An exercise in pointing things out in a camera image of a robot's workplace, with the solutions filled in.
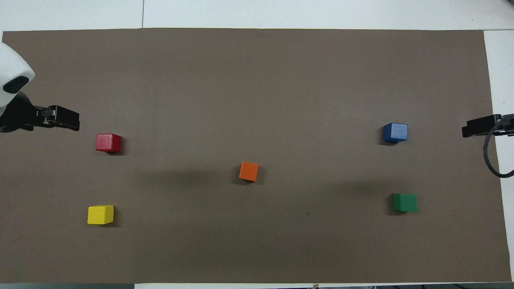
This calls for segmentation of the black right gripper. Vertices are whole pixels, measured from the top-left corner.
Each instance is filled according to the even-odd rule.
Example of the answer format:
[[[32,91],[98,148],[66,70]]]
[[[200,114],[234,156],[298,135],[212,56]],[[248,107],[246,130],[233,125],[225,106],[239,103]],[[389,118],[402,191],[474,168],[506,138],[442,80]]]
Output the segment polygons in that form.
[[[492,114],[466,121],[461,128],[463,138],[487,135],[496,124],[496,136],[514,136],[514,114]]]

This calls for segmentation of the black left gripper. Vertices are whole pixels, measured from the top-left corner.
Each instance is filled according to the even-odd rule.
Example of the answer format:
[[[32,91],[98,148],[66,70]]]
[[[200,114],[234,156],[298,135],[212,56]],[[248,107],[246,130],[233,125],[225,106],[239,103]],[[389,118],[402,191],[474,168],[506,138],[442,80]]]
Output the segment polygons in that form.
[[[18,129],[32,131],[35,126],[80,130],[79,113],[62,106],[48,106],[50,114],[45,120],[45,117],[40,115],[42,110],[46,108],[34,106],[25,93],[19,92],[1,115],[0,131],[2,133],[10,133]]]

